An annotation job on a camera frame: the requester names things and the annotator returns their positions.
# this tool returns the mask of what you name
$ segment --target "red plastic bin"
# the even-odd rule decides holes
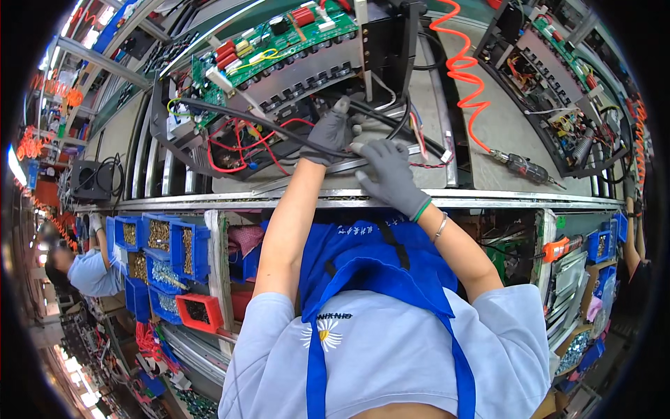
[[[180,296],[175,296],[177,300],[177,310],[179,311],[179,317],[182,318],[184,326],[194,328],[199,331],[207,333],[216,333],[216,330],[223,326],[223,316],[221,315],[221,309],[218,307],[218,298],[212,296],[204,296],[201,294],[183,294]],[[196,320],[191,318],[186,309],[186,300],[201,302],[205,305],[205,310],[207,310],[207,317],[209,318],[209,323],[202,320]]]

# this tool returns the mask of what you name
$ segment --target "orange electric screwdriver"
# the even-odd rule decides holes
[[[581,234],[576,235],[572,239],[563,237],[558,241],[552,243],[547,243],[542,247],[542,253],[535,256],[535,259],[542,258],[542,261],[545,263],[550,263],[560,258],[561,256],[567,255],[574,249],[578,249],[584,244],[584,237],[589,237],[591,234],[595,233],[598,230],[595,230],[586,236]]]

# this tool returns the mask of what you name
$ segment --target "blue apron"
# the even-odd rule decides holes
[[[340,291],[369,290],[435,314],[452,336],[458,417],[474,417],[474,376],[450,323],[452,308],[442,287],[456,291],[458,281],[435,245],[416,223],[400,215],[353,225],[313,224],[300,268],[302,322],[312,326],[307,371],[309,419],[326,416],[326,360],[317,315]]]

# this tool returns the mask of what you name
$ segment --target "daisy embroidery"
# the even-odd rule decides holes
[[[325,352],[328,352],[328,348],[335,349],[336,345],[342,343],[342,334],[333,333],[333,329],[338,325],[338,323],[338,321],[334,322],[332,319],[316,321],[316,326],[319,330],[321,346],[323,346]],[[302,331],[301,334],[304,337],[300,338],[300,340],[305,341],[302,346],[309,348],[310,341],[312,339],[312,326],[307,323],[307,329]]]

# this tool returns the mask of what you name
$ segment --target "apron strap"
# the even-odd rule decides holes
[[[400,260],[400,267],[406,271],[409,271],[409,255],[407,254],[407,249],[405,246],[398,243],[398,240],[396,240],[395,236],[393,235],[393,231],[386,224],[386,222],[380,221],[376,224],[377,227],[379,227],[379,231],[381,232],[384,242],[386,242],[387,245],[391,245],[395,248],[395,254]]]
[[[307,417],[309,419],[325,419],[326,417],[326,358],[321,346],[319,329],[316,318],[310,322],[312,326],[312,337],[310,340],[310,353],[308,355],[307,368]]]
[[[458,419],[474,419],[474,407],[476,403],[474,375],[467,358],[465,358],[463,349],[461,349],[454,336],[454,330],[449,318],[441,314],[437,314],[437,316],[452,336],[452,356],[454,357],[456,391],[458,392]]]

